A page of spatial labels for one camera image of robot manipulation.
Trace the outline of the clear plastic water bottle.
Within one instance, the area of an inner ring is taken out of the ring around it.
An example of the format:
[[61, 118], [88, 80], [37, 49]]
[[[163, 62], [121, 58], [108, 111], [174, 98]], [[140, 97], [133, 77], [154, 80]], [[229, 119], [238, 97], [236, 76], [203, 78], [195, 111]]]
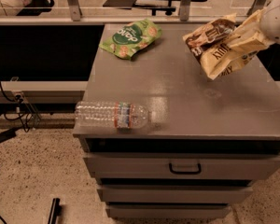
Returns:
[[80, 101], [75, 110], [81, 127], [140, 129], [156, 117], [145, 106], [127, 102]]

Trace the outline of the black power adapter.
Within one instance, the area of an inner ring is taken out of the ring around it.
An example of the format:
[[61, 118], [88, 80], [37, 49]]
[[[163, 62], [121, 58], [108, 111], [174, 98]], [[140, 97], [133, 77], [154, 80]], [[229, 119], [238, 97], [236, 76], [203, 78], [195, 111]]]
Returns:
[[6, 130], [4, 132], [1, 132], [0, 133], [0, 143], [3, 143], [6, 140], [9, 140], [9, 139], [11, 139], [15, 136], [16, 136], [16, 130], [15, 129], [9, 129], [9, 130]]

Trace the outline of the black floor stand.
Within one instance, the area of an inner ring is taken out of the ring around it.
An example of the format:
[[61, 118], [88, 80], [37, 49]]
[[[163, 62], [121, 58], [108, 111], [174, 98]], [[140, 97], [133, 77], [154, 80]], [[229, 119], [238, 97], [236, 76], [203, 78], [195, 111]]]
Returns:
[[60, 206], [60, 199], [59, 198], [54, 198], [52, 200], [50, 212], [49, 212], [49, 220], [48, 224], [56, 224], [57, 216], [61, 212], [61, 206]]

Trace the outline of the grey drawer cabinet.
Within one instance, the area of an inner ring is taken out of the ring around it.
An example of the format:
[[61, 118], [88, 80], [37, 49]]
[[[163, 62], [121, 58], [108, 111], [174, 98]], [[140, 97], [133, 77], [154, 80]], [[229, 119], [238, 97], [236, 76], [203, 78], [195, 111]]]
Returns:
[[[219, 218], [280, 167], [280, 89], [259, 60], [209, 80], [183, 42], [186, 24], [132, 60], [99, 50], [84, 97], [154, 111], [141, 129], [74, 129], [110, 217]], [[199, 163], [199, 175], [168, 164]]]

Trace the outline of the brown and cream chip bag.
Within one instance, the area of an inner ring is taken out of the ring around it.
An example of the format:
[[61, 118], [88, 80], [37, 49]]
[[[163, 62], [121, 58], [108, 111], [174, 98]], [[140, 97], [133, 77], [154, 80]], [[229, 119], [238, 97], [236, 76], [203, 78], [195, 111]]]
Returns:
[[210, 21], [183, 36], [202, 70], [214, 80], [244, 68], [261, 50], [273, 44], [261, 30], [262, 10], [257, 10], [241, 25], [236, 14]]

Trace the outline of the green snack bag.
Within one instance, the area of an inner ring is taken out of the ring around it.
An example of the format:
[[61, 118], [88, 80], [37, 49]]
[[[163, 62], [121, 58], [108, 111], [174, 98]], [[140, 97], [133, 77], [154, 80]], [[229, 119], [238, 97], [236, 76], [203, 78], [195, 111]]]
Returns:
[[131, 22], [100, 43], [99, 47], [124, 60], [130, 60], [162, 35], [159, 25], [149, 19]]

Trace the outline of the metal railing frame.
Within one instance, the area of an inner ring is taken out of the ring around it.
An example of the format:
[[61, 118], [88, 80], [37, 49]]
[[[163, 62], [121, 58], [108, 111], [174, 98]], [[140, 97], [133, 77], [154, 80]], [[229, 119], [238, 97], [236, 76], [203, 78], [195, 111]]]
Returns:
[[[45, 12], [33, 18], [36, 22], [44, 20], [55, 21], [88, 21], [88, 22], [124, 22], [149, 18], [154, 21], [179, 21], [179, 12], [175, 11], [167, 16], [163, 11], [152, 12], [150, 5], [157, 7], [166, 4], [163, 0], [137, 0], [137, 6], [106, 7], [106, 0], [54, 0], [52, 11]], [[189, 7], [189, 21], [203, 22], [217, 19], [224, 15], [235, 13], [238, 21], [248, 17], [249, 9], [256, 0], [207, 0], [205, 2], [192, 2]], [[256, 6], [261, 9], [272, 0], [260, 0]]]

